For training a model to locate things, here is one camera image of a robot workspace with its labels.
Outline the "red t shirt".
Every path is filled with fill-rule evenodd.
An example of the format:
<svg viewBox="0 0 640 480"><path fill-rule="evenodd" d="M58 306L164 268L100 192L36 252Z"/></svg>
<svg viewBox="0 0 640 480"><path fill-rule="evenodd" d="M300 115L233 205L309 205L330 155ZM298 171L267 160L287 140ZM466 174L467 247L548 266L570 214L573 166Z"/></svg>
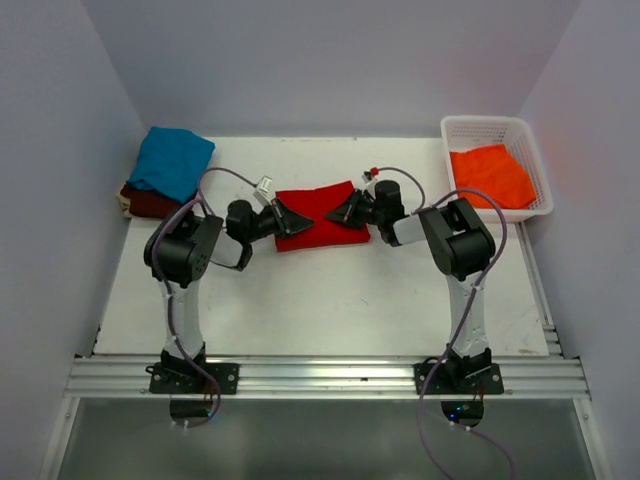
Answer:
<svg viewBox="0 0 640 480"><path fill-rule="evenodd" d="M321 247L368 243L371 234L366 226L350 229L334 223L326 215L344 203L354 192L351 181L315 189L281 190L276 198L286 207L313 221L313 225L288 238L275 238L278 253Z"/></svg>

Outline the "aluminium rail frame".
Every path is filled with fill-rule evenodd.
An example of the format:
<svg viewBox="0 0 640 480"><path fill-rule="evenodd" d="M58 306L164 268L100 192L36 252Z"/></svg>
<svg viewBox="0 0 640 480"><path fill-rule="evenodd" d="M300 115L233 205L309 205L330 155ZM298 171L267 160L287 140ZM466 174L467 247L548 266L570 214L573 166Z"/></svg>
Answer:
<svg viewBox="0 0 640 480"><path fill-rule="evenodd" d="M74 361L64 393L142 398L165 341L159 288L142 260L155 230L131 222L94 352ZM484 290L486 329L506 398L584 399L582 365L564 358L526 232L506 248ZM212 363L239 367L242 398L409 399L413 367L449 335L447 287L424 244L379 240L279 254L256 246L249 267L210 267L200 319Z"/></svg>

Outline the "white plastic basket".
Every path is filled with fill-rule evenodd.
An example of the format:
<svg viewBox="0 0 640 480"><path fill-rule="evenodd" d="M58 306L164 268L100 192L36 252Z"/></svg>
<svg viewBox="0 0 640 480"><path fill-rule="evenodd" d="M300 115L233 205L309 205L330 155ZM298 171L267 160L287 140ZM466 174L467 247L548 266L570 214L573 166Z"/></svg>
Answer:
<svg viewBox="0 0 640 480"><path fill-rule="evenodd" d="M552 212L554 203L544 165L529 125L517 117L453 115L440 122L449 189L457 188L451 162L452 152L466 152L489 145L503 145L524 169L536 194L524 209L504 210L508 223L519 223Z"/></svg>

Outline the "orange t shirt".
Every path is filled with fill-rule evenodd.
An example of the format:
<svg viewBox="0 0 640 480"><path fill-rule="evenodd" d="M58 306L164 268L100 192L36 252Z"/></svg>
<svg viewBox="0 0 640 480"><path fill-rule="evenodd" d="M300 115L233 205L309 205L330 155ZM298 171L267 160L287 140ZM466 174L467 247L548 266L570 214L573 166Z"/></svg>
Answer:
<svg viewBox="0 0 640 480"><path fill-rule="evenodd" d="M478 190L501 209L527 209L537 198L529 175L503 144L451 152L450 159L458 189Z"/></svg>

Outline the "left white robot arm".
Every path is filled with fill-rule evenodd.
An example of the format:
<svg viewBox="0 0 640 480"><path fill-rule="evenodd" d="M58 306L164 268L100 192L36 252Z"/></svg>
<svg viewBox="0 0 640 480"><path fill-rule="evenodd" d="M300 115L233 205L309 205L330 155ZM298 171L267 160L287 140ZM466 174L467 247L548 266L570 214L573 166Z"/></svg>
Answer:
<svg viewBox="0 0 640 480"><path fill-rule="evenodd" d="M275 199L256 212L246 200L227 207L225 218L192 211L193 201L175 209L147 241L143 259L161 288L166 342L160 360L146 368L153 394L233 394L239 367L207 362L199 320L199 287L210 265L246 268L252 244L274 236L286 239L309 230L314 221Z"/></svg>

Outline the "folded blue t shirt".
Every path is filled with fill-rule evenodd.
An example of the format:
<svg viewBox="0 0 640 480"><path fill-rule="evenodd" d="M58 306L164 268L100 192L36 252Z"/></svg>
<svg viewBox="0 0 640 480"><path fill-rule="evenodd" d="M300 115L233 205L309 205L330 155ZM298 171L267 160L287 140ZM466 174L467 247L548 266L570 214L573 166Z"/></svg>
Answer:
<svg viewBox="0 0 640 480"><path fill-rule="evenodd" d="M185 129L153 126L142 141L127 185L184 203L215 152L214 142Z"/></svg>

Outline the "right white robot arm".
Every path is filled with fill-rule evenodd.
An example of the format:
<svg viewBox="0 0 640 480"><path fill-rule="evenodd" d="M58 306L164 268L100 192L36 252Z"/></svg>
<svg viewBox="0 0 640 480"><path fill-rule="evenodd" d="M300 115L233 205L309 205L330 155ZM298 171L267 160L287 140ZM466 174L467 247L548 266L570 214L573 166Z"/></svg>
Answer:
<svg viewBox="0 0 640 480"><path fill-rule="evenodd" d="M492 351L485 327L486 269L497 254L494 238L465 198L414 214L405 212L397 182L383 180L372 194L356 190L325 215L334 224L378 228L391 247L425 241L449 292L451 331L441 360L414 365L416 390L424 394L467 394L491 377Z"/></svg>

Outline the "folded beige t shirt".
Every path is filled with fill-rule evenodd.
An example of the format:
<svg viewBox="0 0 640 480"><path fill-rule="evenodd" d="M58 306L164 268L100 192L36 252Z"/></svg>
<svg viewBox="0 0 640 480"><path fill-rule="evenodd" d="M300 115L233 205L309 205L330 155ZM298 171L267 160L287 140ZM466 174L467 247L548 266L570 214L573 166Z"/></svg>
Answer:
<svg viewBox="0 0 640 480"><path fill-rule="evenodd" d="M121 190L116 194L116 198L119 202L121 212L125 218L131 219L133 215L130 212L131 199L129 197L129 188L127 185L123 185Z"/></svg>

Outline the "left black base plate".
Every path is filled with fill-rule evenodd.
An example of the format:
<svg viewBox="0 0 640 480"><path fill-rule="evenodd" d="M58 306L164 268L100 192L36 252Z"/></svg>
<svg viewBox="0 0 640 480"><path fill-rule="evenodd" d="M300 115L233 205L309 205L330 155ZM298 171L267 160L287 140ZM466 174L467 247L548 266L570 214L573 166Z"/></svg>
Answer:
<svg viewBox="0 0 640 480"><path fill-rule="evenodd" d="M164 369L159 363L148 366L145 371L151 375L148 391L152 394L187 395L217 394L235 395L239 383L239 365L235 363L207 364L204 369L217 382L214 387L199 373L179 374Z"/></svg>

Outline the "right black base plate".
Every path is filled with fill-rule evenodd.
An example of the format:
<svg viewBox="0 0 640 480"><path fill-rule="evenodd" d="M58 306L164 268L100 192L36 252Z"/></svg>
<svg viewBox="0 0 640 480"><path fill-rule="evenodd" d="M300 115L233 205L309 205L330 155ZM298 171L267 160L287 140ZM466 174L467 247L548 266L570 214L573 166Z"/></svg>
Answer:
<svg viewBox="0 0 640 480"><path fill-rule="evenodd" d="M500 367L492 363L488 369L464 376L446 363L430 377L426 395L501 395L505 392Z"/></svg>

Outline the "folded maroon t shirt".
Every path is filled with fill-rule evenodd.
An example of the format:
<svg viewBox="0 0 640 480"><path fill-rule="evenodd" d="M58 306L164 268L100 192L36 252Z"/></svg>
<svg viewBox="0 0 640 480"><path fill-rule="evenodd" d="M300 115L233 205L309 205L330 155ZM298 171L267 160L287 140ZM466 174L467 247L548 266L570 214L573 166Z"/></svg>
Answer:
<svg viewBox="0 0 640 480"><path fill-rule="evenodd" d="M131 199L130 212L132 218L164 219L173 210L181 207L184 203L192 200L196 196L193 192L186 200L178 201L162 195L155 190L138 190L127 185L129 197Z"/></svg>

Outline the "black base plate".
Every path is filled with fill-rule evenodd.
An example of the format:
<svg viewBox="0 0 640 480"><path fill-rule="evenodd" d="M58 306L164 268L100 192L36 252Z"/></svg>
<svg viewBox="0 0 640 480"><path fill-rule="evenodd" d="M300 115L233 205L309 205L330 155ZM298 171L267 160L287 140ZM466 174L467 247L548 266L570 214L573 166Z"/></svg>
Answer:
<svg viewBox="0 0 640 480"><path fill-rule="evenodd" d="M239 365L235 363L207 364L204 369L217 382L214 387L199 373L179 374L164 369L159 363L148 366L145 371L151 375L148 391L152 394L187 395L217 394L235 395L239 383Z"/></svg>
<svg viewBox="0 0 640 480"><path fill-rule="evenodd" d="M446 363L430 377L426 395L501 395L505 392L500 367L492 363L488 369L464 376Z"/></svg>

